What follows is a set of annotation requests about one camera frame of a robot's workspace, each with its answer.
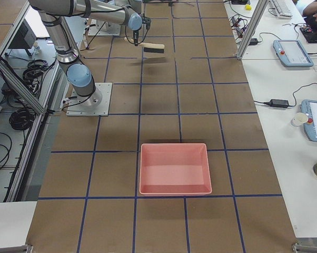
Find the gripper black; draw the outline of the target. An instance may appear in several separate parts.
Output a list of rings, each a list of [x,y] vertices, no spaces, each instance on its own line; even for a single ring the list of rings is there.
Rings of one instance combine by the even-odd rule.
[[[135,46],[138,46],[139,31],[139,29],[133,31],[133,41]]]

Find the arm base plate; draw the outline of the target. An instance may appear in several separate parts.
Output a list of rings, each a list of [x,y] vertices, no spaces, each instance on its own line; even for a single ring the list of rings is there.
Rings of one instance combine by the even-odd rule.
[[[112,83],[95,83],[95,92],[87,99],[77,96],[75,90],[72,90],[71,96],[75,96],[70,100],[67,107],[67,116],[108,116],[110,101],[112,94]]]
[[[88,28],[88,36],[119,36],[121,26],[114,23],[104,23],[99,20],[91,20],[91,24]]]

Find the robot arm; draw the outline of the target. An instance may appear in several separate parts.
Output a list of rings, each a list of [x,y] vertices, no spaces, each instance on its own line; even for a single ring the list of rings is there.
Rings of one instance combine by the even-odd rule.
[[[100,104],[102,94],[95,85],[89,68],[80,60],[72,33],[66,28],[65,17],[79,16],[124,25],[138,31],[143,24],[142,1],[29,1],[38,11],[53,41],[59,65],[71,82],[79,103]]]

